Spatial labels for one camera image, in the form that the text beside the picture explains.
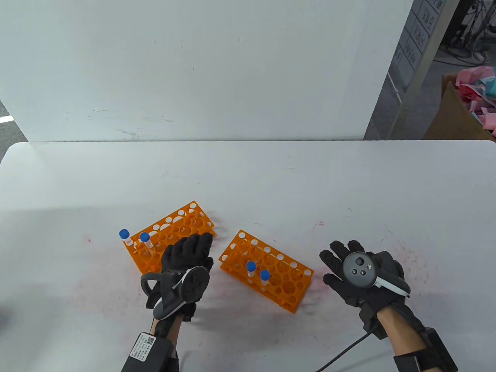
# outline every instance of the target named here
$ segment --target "blue cap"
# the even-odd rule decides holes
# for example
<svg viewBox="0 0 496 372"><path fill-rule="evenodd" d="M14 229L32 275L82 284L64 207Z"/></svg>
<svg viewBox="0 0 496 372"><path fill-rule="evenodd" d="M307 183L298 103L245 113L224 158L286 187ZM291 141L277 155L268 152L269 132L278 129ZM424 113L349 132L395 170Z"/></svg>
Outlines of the blue cap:
<svg viewBox="0 0 496 372"><path fill-rule="evenodd" d="M119 231L119 236L121 239L127 239L129 238L129 231L127 229L122 229Z"/></svg>
<svg viewBox="0 0 496 372"><path fill-rule="evenodd" d="M256 270L256 263L253 261L250 261L247 263L247 270L248 272L254 272Z"/></svg>
<svg viewBox="0 0 496 372"><path fill-rule="evenodd" d="M260 273L260 279L262 279L262 280L269 280L269 278L270 278L269 270L263 270Z"/></svg>
<svg viewBox="0 0 496 372"><path fill-rule="evenodd" d="M143 242L146 243L147 241L150 240L150 234L148 233L141 233L139 234L139 239Z"/></svg>

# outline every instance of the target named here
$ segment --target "glove finger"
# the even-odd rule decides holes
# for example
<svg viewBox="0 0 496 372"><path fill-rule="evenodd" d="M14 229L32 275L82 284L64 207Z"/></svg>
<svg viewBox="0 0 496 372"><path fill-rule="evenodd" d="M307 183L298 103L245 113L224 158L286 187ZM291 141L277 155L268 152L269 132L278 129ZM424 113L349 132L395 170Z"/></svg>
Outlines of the glove finger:
<svg viewBox="0 0 496 372"><path fill-rule="evenodd" d="M212 257L207 257L207 259L205 260L205 263L203 264L203 266L205 266L205 268L210 271L212 269L212 266L214 264L214 260Z"/></svg>
<svg viewBox="0 0 496 372"><path fill-rule="evenodd" d="M185 242L183 243L183 254L194 255L199 237L200 235L193 234L185 240Z"/></svg>
<svg viewBox="0 0 496 372"><path fill-rule="evenodd" d="M343 297L345 295L344 283L336 275L325 274L324 277L322 278L322 280L324 281L324 284L327 284L329 287L331 287L341 297Z"/></svg>
<svg viewBox="0 0 496 372"><path fill-rule="evenodd" d="M186 240L187 238L182 238L172 246L171 257L178 257L183 253L183 244Z"/></svg>
<svg viewBox="0 0 496 372"><path fill-rule="evenodd" d="M341 261L344 261L344 259L346 257L348 257L348 255L350 254L350 251L348 250L348 248L346 248L343 243L341 243L340 241L338 240L335 240L333 241L330 245L329 245L329 248L331 248L331 250L336 253L336 255L338 256L338 258L341 260Z"/></svg>
<svg viewBox="0 0 496 372"><path fill-rule="evenodd" d="M172 248L174 246L171 244L167 248L165 248L165 252L162 255L162 271L164 271L167 268L167 265L169 262L171 262L171 255L172 255Z"/></svg>
<svg viewBox="0 0 496 372"><path fill-rule="evenodd" d="M350 249L350 252L365 252L365 249L356 240L350 240L348 242L348 248Z"/></svg>
<svg viewBox="0 0 496 372"><path fill-rule="evenodd" d="M210 247L212 246L213 236L211 233L205 233L198 239L198 244L196 245L196 257L207 258L210 253Z"/></svg>
<svg viewBox="0 0 496 372"><path fill-rule="evenodd" d="M405 271L403 271L403 266L395 260L394 262L396 264L396 269L398 270L398 275L401 279L405 280Z"/></svg>
<svg viewBox="0 0 496 372"><path fill-rule="evenodd" d="M320 259L331 271L339 277L343 275L343 262L329 250L323 250L319 254Z"/></svg>

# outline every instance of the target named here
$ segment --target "rack hole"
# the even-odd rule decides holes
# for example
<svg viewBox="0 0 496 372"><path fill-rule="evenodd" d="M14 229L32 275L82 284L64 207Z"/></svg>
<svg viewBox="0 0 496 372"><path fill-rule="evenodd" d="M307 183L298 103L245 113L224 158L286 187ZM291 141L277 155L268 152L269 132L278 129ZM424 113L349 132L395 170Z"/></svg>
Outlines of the rack hole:
<svg viewBox="0 0 496 372"><path fill-rule="evenodd" d="M295 292L296 290L296 287L295 285L293 284L293 282L285 282L283 285L282 285L282 290L284 291L284 293L287 293L288 295L292 294Z"/></svg>

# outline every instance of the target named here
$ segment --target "black glove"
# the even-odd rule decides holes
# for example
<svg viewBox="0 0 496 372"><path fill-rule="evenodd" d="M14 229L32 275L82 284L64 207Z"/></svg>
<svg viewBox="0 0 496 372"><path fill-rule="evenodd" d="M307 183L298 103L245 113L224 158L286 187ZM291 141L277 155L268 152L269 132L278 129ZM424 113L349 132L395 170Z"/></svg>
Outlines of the black glove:
<svg viewBox="0 0 496 372"><path fill-rule="evenodd" d="M386 337L384 328L377 320L377 312L390 306L397 310L415 329L420 330L423 328L422 323L413 315L411 310L405 305L405 297L401 296L384 287L372 286L370 288L358 288L352 285L345 278L343 273L343 261L351 252L365 252L362 245L356 240L348 242L347 249L343 243L334 241L330 244L331 250L336 254L334 256L331 251L323 250L320 252L320 259L329 267L335 274L325 274L323 281L334 291L336 291L341 298L348 304L354 307L359 307L360 319L364 322L364 330L366 332L373 331L379 338ZM403 268L398 261L394 261L388 252L381 252L374 254L367 252L372 256L374 261L379 265L387 265L388 267L395 267L397 275L402 279L405 278Z"/></svg>
<svg viewBox="0 0 496 372"><path fill-rule="evenodd" d="M214 260L208 256L212 240L213 236L210 233L201 236L194 234L168 246L162 256L162 272L165 270L187 270L195 266L204 266L210 271L214 263ZM153 309L160 296L160 282L157 282L146 301L146 308ZM196 303L185 304L177 311L177 314L184 315L184 321L190 321L195 310Z"/></svg>

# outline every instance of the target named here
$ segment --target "black cable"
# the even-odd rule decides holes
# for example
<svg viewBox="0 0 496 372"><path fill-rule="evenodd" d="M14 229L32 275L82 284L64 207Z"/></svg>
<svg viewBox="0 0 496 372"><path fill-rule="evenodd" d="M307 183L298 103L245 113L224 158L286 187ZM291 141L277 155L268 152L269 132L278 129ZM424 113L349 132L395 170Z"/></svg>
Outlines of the black cable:
<svg viewBox="0 0 496 372"><path fill-rule="evenodd" d="M458 55L456 53L451 52L449 49L439 48L439 50L442 51L442 52L445 52L447 55L455 58L456 60L467 64L467 65L460 65L462 67L478 67L478 66L483 66L483 65L485 65L486 63L489 62L487 56L485 56L484 60L481 63L473 63L473 62L465 61L465 60L461 59L462 56L460 56L460 55ZM439 61L439 60L434 60L434 61L440 62L440 63L445 63L445 64L453 64L453 65L457 66L457 64L454 64L454 63L442 62L442 61Z"/></svg>
<svg viewBox="0 0 496 372"><path fill-rule="evenodd" d="M450 63L450 62L438 61L438 60L433 60L433 62L450 64L451 66L460 66L460 67L479 67L479 66L485 65L484 63L483 64L457 64L457 63Z"/></svg>
<svg viewBox="0 0 496 372"><path fill-rule="evenodd" d="M372 332L375 331L375 328L372 329L372 331L370 331L369 333L367 333L366 335L360 337L358 340L356 340L353 344L351 344L350 346L348 346L346 349L344 349L341 353L339 353L335 358L333 358L329 363L327 363L326 365L324 365L321 369L319 370L316 370L315 372L322 372L324 369L326 369L327 367L329 367L331 364L333 364L336 360L338 360L340 357L342 357L343 355L345 355L348 351L350 351L352 348L354 348L355 346L357 346L359 343L361 343L363 340L365 340L367 337L369 337Z"/></svg>

